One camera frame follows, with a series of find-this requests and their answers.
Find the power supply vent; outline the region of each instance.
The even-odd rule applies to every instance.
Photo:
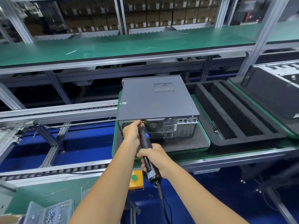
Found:
[[[121,129],[123,130],[126,126],[129,126],[132,122],[124,122],[122,125],[121,125]]]
[[[161,130],[163,123],[161,121],[146,121],[144,126],[149,132],[157,132]]]
[[[172,82],[154,83],[154,91],[155,93],[173,92],[174,88]]]

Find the person's left arm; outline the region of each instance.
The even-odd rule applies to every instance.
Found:
[[[69,224],[119,224],[126,197],[138,139],[137,120],[123,129],[124,140],[111,163],[75,210]]]

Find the electric screwdriver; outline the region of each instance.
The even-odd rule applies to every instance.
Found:
[[[152,143],[150,142],[150,136],[147,132],[147,128],[145,126],[142,126],[140,124],[139,128],[139,138],[140,138],[140,144],[142,148],[152,148]],[[143,157],[145,168],[147,170],[147,178],[150,183],[161,183],[162,176],[159,172],[159,169],[156,168],[155,165],[152,164],[152,162],[146,157]]]

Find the forearm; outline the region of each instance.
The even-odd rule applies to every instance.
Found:
[[[124,140],[107,169],[79,204],[70,224],[120,222],[135,155],[136,148]]]
[[[170,167],[167,179],[196,224],[248,224],[177,164]]]

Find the person's right hand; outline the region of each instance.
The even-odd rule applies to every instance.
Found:
[[[167,178],[169,170],[175,164],[159,144],[152,144],[152,149],[142,148],[137,153],[137,157],[141,158],[141,168],[146,172],[143,156],[147,156],[153,165],[159,169],[162,178]]]

